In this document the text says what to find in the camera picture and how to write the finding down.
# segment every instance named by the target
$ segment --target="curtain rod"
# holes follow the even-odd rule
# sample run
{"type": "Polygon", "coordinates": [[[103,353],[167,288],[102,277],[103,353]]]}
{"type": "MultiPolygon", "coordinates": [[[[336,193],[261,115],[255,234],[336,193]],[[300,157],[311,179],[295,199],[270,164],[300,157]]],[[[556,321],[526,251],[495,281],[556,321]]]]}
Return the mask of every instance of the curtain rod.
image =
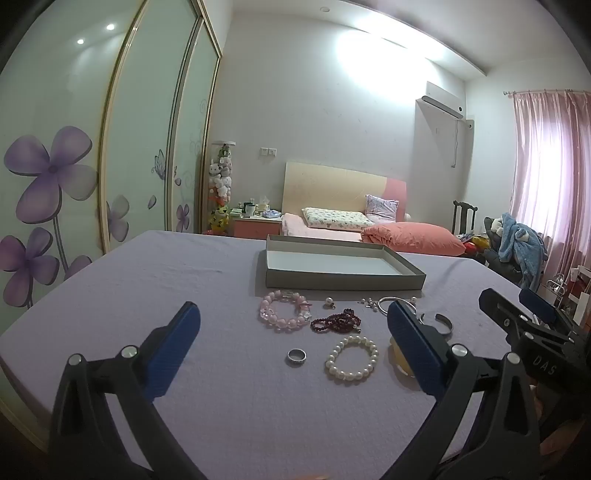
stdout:
{"type": "Polygon", "coordinates": [[[558,89],[556,89],[556,90],[547,90],[547,89],[544,89],[544,90],[527,90],[525,92],[515,92],[515,91],[513,91],[513,92],[503,92],[503,95],[505,95],[505,96],[506,95],[521,95],[523,93],[542,93],[542,92],[591,93],[591,92],[587,92],[585,90],[581,90],[581,91],[575,92],[574,90],[571,90],[571,89],[567,88],[567,89],[564,89],[564,90],[558,90],[558,89]]]}

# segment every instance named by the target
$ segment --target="purple tablecloth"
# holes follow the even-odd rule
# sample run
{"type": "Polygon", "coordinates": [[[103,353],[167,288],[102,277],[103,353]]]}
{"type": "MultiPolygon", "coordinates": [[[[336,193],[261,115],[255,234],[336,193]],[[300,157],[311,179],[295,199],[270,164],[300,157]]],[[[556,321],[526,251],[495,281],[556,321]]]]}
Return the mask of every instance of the purple tablecloth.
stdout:
{"type": "MultiPolygon", "coordinates": [[[[313,318],[329,313],[322,308],[329,295],[338,311],[353,308],[362,334],[381,351],[369,378],[335,381],[324,361],[342,335],[309,327],[275,330],[258,320],[258,305],[269,290],[264,250],[259,240],[146,232],[77,273],[16,321],[0,338],[2,367],[48,425],[69,355],[95,360],[139,345],[190,300],[201,311],[201,331],[155,405],[208,478],[377,479],[434,404],[394,367],[386,318],[357,303],[392,293],[301,292],[313,303],[313,318]],[[285,362],[291,348],[307,352],[303,366],[285,362]]],[[[476,355],[501,358],[509,350],[504,332],[479,310],[478,296],[493,287],[518,304],[516,286],[474,260],[404,256],[427,274],[422,292],[402,294],[419,297],[426,320],[437,312],[448,316],[455,325],[451,342],[476,355]]],[[[288,304],[278,308],[289,315],[288,304]]],[[[363,349],[348,348],[337,364],[358,369],[367,358],[363,349]]],[[[131,457],[145,465],[118,402],[109,404],[131,457]]],[[[463,444],[475,408],[474,403],[451,449],[463,444]]]]}

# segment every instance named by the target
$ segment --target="curtain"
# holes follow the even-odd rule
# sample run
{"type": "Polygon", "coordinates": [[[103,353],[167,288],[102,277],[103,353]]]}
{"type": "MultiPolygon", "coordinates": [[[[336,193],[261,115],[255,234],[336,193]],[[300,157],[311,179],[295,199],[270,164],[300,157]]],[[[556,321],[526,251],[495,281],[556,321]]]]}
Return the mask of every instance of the curtain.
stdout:
{"type": "Polygon", "coordinates": [[[541,233],[544,279],[591,267],[591,94],[514,95],[517,164],[511,215],[541,233]]]}

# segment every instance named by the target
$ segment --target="blue plush blanket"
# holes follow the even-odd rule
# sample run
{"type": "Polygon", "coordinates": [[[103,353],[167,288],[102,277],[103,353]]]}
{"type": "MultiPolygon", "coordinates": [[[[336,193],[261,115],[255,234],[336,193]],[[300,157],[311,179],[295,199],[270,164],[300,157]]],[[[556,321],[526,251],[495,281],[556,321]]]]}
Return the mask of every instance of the blue plush blanket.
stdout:
{"type": "Polygon", "coordinates": [[[537,291],[542,266],[548,260],[544,242],[530,227],[517,223],[509,213],[503,213],[503,237],[499,248],[499,260],[507,263],[513,257],[519,263],[523,274],[519,286],[537,291]]]}

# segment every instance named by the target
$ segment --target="pearl bracelet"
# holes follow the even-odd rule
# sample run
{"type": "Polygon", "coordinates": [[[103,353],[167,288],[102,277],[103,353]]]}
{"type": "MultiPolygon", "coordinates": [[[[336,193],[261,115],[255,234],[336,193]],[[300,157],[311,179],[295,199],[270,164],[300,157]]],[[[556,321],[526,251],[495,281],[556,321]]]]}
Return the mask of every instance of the pearl bracelet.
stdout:
{"type": "Polygon", "coordinates": [[[324,364],[326,368],[329,369],[329,373],[334,377],[340,380],[361,380],[363,377],[369,376],[369,374],[374,370],[375,365],[378,363],[378,347],[375,346],[371,340],[368,340],[367,337],[360,337],[359,335],[349,335],[348,337],[343,338],[337,345],[335,349],[331,351],[326,363],[324,364]],[[354,374],[353,372],[345,373],[342,370],[339,370],[335,365],[335,360],[339,356],[339,353],[345,348],[347,345],[351,346],[361,346],[365,347],[369,350],[369,363],[366,367],[361,371],[354,374]]]}

